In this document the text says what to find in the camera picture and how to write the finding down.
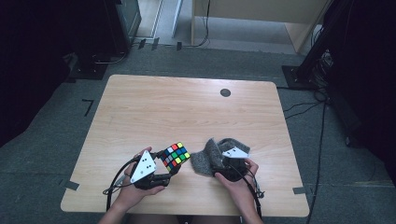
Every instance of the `left hand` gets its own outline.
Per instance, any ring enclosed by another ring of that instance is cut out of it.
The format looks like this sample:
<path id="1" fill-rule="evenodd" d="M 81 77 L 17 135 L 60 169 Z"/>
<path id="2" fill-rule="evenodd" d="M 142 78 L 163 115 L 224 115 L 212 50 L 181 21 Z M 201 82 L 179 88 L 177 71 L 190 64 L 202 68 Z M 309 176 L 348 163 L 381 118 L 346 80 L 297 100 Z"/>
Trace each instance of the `left hand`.
<path id="1" fill-rule="evenodd" d="M 143 155 L 143 152 L 151 151 L 151 147 L 147 147 L 143 149 L 138 155 Z M 125 178 L 122 181 L 122 185 L 130 185 L 131 184 L 131 172 L 134 167 L 135 162 L 131 163 L 128 168 L 124 171 Z M 117 206 L 119 209 L 127 212 L 131 207 L 137 205 L 142 199 L 148 195 L 155 195 L 158 192 L 164 190 L 164 186 L 158 186 L 152 189 L 137 189 L 134 185 L 121 188 L 119 197 L 117 197 L 116 201 L 112 206 Z"/>

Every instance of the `black circle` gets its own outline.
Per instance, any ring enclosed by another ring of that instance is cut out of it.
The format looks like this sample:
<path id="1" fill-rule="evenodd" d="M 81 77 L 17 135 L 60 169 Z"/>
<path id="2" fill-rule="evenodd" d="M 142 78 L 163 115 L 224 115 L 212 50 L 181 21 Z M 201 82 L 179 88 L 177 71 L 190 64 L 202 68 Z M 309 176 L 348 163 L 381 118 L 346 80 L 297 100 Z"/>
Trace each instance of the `black circle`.
<path id="1" fill-rule="evenodd" d="M 231 91 L 229 91 L 228 89 L 222 89 L 220 91 L 220 94 L 224 97 L 229 97 L 231 95 Z"/>

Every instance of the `finger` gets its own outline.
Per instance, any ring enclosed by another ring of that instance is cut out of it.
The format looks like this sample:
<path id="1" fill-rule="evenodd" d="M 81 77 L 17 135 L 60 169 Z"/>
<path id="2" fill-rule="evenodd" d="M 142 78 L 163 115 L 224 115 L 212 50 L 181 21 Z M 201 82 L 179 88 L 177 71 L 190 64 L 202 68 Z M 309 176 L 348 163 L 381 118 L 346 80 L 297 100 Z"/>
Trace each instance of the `finger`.
<path id="1" fill-rule="evenodd" d="M 155 188 L 150 189 L 150 190 L 148 191 L 148 193 L 149 193 L 150 195 L 156 195 L 158 192 L 163 191 L 164 189 L 165 189 L 164 186 L 157 186 L 157 187 L 155 187 Z"/>
<path id="2" fill-rule="evenodd" d="M 250 172 L 255 175 L 257 173 L 257 171 L 259 170 L 259 165 L 250 159 L 245 159 L 245 162 L 249 166 Z"/>
<path id="3" fill-rule="evenodd" d="M 130 178 L 131 178 L 131 176 L 133 175 L 133 174 L 131 174 L 131 172 L 132 172 L 132 168 L 134 168 L 134 164 L 135 164 L 136 162 L 132 162 L 131 164 L 129 164 L 129 166 L 126 168 L 126 170 L 124 171 L 124 174 L 126 175 L 125 176 L 125 179 L 128 179 L 128 180 L 130 180 Z"/>
<path id="4" fill-rule="evenodd" d="M 129 185 L 131 184 L 131 177 L 129 177 L 127 174 L 125 174 L 124 179 L 122 180 L 122 185 Z"/>
<path id="5" fill-rule="evenodd" d="M 136 155 L 134 155 L 134 158 L 136 158 L 137 156 L 143 155 L 143 152 L 145 152 L 146 150 L 147 150 L 147 151 L 151 151 L 151 150 L 152 150 L 152 147 L 146 147 L 145 149 L 141 150 L 139 153 L 137 153 Z"/>

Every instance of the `rubik's cube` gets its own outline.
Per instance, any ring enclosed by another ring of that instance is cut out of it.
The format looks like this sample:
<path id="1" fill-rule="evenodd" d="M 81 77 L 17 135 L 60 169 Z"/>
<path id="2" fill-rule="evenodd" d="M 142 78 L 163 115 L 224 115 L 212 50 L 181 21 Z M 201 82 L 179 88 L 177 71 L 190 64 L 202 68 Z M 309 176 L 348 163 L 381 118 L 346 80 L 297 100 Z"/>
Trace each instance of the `rubik's cube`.
<path id="1" fill-rule="evenodd" d="M 183 144 L 179 142 L 164 150 L 161 155 L 161 160 L 166 169 L 170 172 L 174 167 L 187 161 L 189 157 L 190 154 L 187 152 L 186 148 L 184 148 Z"/>

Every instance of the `black wire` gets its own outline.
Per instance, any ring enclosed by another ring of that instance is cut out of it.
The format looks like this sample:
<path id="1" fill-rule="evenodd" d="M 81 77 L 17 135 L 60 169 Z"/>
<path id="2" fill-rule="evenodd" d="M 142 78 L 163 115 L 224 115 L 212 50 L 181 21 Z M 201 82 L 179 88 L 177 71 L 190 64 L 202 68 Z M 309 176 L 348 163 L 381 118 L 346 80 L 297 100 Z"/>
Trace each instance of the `black wire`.
<path id="1" fill-rule="evenodd" d="M 292 118 L 292 117 L 297 116 L 297 115 L 302 115 L 302 114 L 305 113 L 306 111 L 312 109 L 313 107 L 315 107 L 315 106 L 317 106 L 317 105 L 320 105 L 321 103 L 323 103 L 323 102 L 318 102 L 318 103 L 316 103 L 316 104 L 314 104 L 314 105 L 311 105 L 311 106 L 309 106 L 305 111 L 300 112 L 300 113 L 297 113 L 297 114 L 290 115 L 290 116 L 288 116 L 288 117 L 285 117 L 285 119 L 289 119 L 289 118 Z"/>
<path id="2" fill-rule="evenodd" d="M 312 89 L 293 89 L 289 87 L 276 87 L 277 90 L 287 90 L 287 91 L 312 91 Z"/>
<path id="3" fill-rule="evenodd" d="M 320 27 L 320 29 L 317 31 L 317 33 L 315 34 L 315 36 L 314 36 L 314 32 L 312 32 L 312 34 L 311 34 L 311 48 L 312 48 L 312 46 L 314 45 L 314 43 L 317 42 L 317 35 L 318 35 L 319 33 L 322 33 L 322 31 L 323 31 L 323 26 Z"/>
<path id="4" fill-rule="evenodd" d="M 251 184 L 247 181 L 247 179 L 233 166 L 229 165 L 231 168 L 233 168 L 247 183 L 247 187 L 250 190 L 251 195 L 253 196 L 254 201 L 256 202 L 256 208 L 257 208 L 257 214 L 259 215 L 260 218 L 262 218 L 262 205 L 260 204 L 259 198 L 257 197 L 257 193 L 254 190 L 254 188 L 251 186 Z"/>
<path id="5" fill-rule="evenodd" d="M 332 55 L 329 52 L 323 53 L 321 58 L 317 61 L 316 65 L 315 65 L 318 72 L 315 73 L 315 79 L 313 81 L 320 88 L 325 88 L 328 86 L 328 82 L 324 78 L 328 74 L 328 71 L 324 68 L 326 59 L 330 59 L 332 61 Z M 327 67 L 327 69 L 332 67 L 332 62 L 330 64 L 327 64 L 326 67 Z"/>
<path id="6" fill-rule="evenodd" d="M 256 176 L 249 170 L 249 169 L 247 169 L 250 173 L 251 173 L 251 175 L 249 175 L 249 174 L 247 174 L 248 176 L 251 176 L 252 178 L 253 178 L 253 182 L 254 182 L 254 184 L 256 185 L 256 195 L 258 195 L 257 197 L 259 197 L 259 198 L 263 198 L 264 197 L 264 192 L 265 191 L 262 191 L 261 189 L 260 189 L 260 186 L 259 186 L 259 183 L 257 182 L 257 179 L 256 179 Z"/>
<path id="7" fill-rule="evenodd" d="M 110 206 L 111 206 L 111 195 L 113 194 L 113 189 L 117 187 L 117 186 L 114 186 L 114 184 L 116 183 L 117 178 L 119 177 L 120 173 L 121 173 L 129 164 L 131 164 L 131 163 L 134 162 L 134 161 L 138 161 L 138 160 L 140 160 L 140 157 L 139 157 L 139 156 L 138 156 L 138 157 L 135 157 L 135 158 L 131 159 L 130 161 L 126 162 L 125 164 L 123 164 L 123 166 L 122 166 L 122 167 L 119 169 L 119 171 L 117 172 L 116 176 L 114 176 L 114 179 L 113 179 L 113 181 L 111 182 L 110 188 L 104 190 L 104 192 L 103 192 L 104 194 L 105 194 L 105 192 L 107 191 L 106 210 L 108 210 L 108 209 L 110 208 Z"/>
<path id="8" fill-rule="evenodd" d="M 125 187 L 129 187 L 129 186 L 131 186 L 131 185 L 133 185 L 133 184 L 131 183 L 131 184 L 127 184 L 127 185 L 113 186 L 112 188 L 105 189 L 105 190 L 103 191 L 103 194 L 107 195 L 111 190 L 113 190 L 112 192 L 114 193 L 114 192 L 117 192 L 119 189 L 122 189 L 122 188 L 125 188 Z"/>
<path id="9" fill-rule="evenodd" d="M 283 110 L 283 112 L 288 112 L 288 111 L 290 111 L 291 109 L 293 109 L 295 106 L 298 106 L 298 105 L 314 105 L 314 104 L 317 104 L 318 102 L 314 102 L 314 103 L 300 103 L 300 104 L 297 104 L 297 105 L 292 105 L 289 109 L 285 109 L 285 110 Z"/>
<path id="10" fill-rule="evenodd" d="M 204 21 L 204 26 L 205 26 L 205 29 L 206 29 L 206 35 L 205 35 L 204 40 L 203 40 L 203 41 L 201 42 L 201 44 L 199 44 L 199 45 L 196 45 L 196 46 L 186 46 L 186 47 L 192 47 L 192 48 L 201 47 L 201 46 L 206 42 L 206 40 L 209 38 L 209 27 L 208 27 L 208 24 L 207 24 L 207 22 L 208 22 L 208 20 L 209 20 L 209 11 L 210 11 L 210 0 L 207 2 L 206 23 L 205 23 L 205 21 Z"/>
<path id="11" fill-rule="evenodd" d="M 307 220 L 306 220 L 306 224 L 309 224 L 309 222 L 311 221 L 312 211 L 313 211 L 313 209 L 314 209 L 315 201 L 316 201 L 316 199 L 317 199 L 317 194 L 318 194 L 318 185 L 319 185 L 319 179 L 320 179 L 320 161 L 321 161 L 321 151 L 322 151 L 322 144 L 323 144 L 324 116 L 325 116 L 325 112 L 326 112 L 326 104 L 323 105 L 323 112 L 322 112 L 322 122 L 321 122 L 321 131 L 320 131 L 320 140 L 319 140 L 319 152 L 318 152 L 317 181 L 316 181 L 316 183 L 315 183 L 315 189 L 314 189 L 314 193 L 313 193 L 313 199 L 312 199 L 311 206 L 310 206 L 310 208 L 309 208 L 309 214 L 308 214 L 308 218 L 307 218 Z"/>
<path id="12" fill-rule="evenodd" d="M 113 62 L 94 62 L 94 63 L 99 63 L 99 64 L 113 64 L 113 63 L 119 63 L 119 62 L 122 61 L 122 59 L 124 59 L 125 56 L 126 56 L 126 53 L 125 53 L 125 52 L 121 52 L 121 54 L 122 54 L 122 56 L 121 56 L 118 60 L 116 60 L 116 61 L 113 61 Z"/>

